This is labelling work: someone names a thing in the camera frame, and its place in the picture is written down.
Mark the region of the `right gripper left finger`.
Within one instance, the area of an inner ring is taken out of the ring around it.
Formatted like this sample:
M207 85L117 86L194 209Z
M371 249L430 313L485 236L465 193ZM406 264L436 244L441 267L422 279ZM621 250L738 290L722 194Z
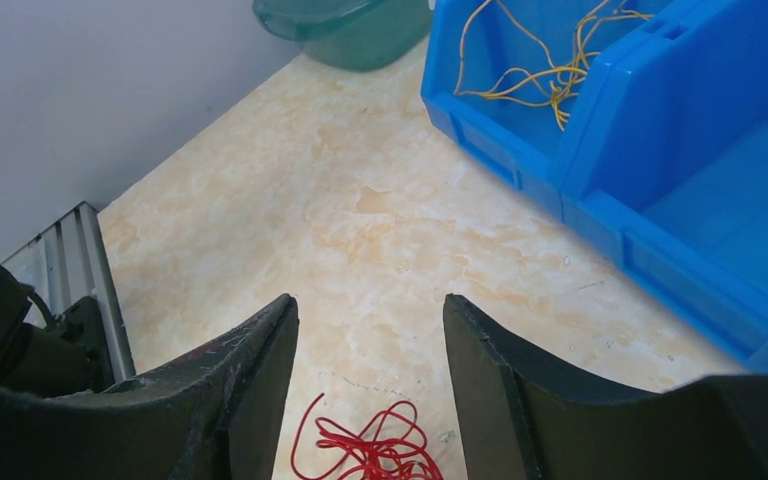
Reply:
M298 332L297 301L283 294L100 393L0 387L0 479L268 479Z

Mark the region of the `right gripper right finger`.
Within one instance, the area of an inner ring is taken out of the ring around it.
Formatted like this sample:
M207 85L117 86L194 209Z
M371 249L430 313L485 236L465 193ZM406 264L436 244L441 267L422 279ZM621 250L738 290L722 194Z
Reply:
M562 360L461 295L443 324L472 479L768 479L768 375L654 393Z

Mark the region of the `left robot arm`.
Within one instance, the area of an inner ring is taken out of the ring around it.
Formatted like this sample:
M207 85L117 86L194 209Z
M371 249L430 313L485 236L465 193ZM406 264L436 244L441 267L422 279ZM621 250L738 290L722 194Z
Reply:
M0 265L0 386L49 398L114 383L97 300L85 296L54 315Z

